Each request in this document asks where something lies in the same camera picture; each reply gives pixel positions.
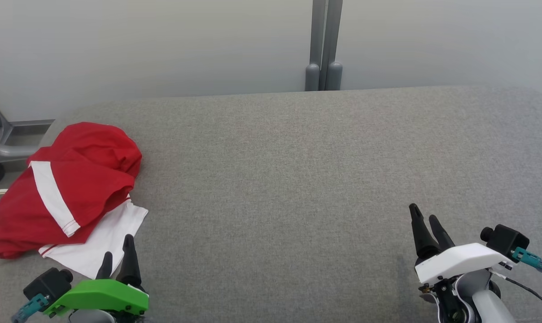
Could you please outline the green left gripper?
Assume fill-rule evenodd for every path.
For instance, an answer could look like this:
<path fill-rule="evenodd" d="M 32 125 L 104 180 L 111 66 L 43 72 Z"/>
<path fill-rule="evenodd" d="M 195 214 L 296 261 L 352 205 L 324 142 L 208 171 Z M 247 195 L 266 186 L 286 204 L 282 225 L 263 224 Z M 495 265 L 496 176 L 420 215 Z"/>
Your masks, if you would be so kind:
<path fill-rule="evenodd" d="M 149 296 L 142 288 L 142 278 L 133 235 L 125 235 L 124 256 L 117 280 L 112 274 L 113 254 L 105 252 L 95 280 L 83 280 L 54 301 L 44 314 L 62 316 L 70 310 L 104 310 L 143 315 L 149 309 Z"/>

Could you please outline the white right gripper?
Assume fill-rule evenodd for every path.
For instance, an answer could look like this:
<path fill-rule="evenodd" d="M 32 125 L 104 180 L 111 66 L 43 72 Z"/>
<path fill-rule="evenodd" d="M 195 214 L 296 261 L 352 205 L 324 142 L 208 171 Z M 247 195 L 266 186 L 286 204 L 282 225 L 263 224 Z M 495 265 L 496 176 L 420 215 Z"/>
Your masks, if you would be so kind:
<path fill-rule="evenodd" d="M 417 204 L 410 204 L 409 211 L 417 260 L 424 260 L 415 266 L 417 278 L 421 284 L 433 286 L 443 279 L 488 269 L 501 262 L 514 266 L 511 259 L 480 243 L 455 247 L 455 243 L 437 216 L 432 214 L 429 217 L 429 223 L 435 241 Z"/>

